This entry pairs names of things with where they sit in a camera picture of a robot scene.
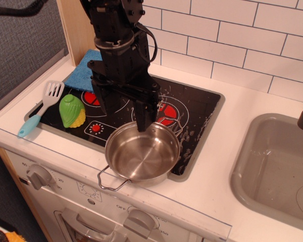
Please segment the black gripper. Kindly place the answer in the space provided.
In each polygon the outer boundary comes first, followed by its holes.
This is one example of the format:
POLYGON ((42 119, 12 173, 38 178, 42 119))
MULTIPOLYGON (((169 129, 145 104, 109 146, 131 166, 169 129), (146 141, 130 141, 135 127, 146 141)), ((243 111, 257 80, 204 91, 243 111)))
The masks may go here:
POLYGON ((96 38, 102 60, 91 60, 92 87, 104 113, 115 113, 116 104, 124 96, 134 101, 139 132, 156 121, 158 114, 159 84, 148 74, 150 63, 158 48, 149 56, 148 39, 154 35, 147 29, 135 29, 132 36, 116 43, 96 38))

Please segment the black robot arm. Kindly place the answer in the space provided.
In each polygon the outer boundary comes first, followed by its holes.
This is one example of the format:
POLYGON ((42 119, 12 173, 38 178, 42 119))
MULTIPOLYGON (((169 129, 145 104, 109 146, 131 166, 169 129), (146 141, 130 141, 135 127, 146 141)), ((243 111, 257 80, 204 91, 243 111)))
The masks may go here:
POLYGON ((142 1, 81 1, 94 28, 94 44, 102 60, 91 60, 91 83, 102 111, 115 113, 122 98, 131 100, 139 132, 156 121, 160 85, 148 73, 156 58, 149 54, 148 37, 153 34, 140 18, 142 1))

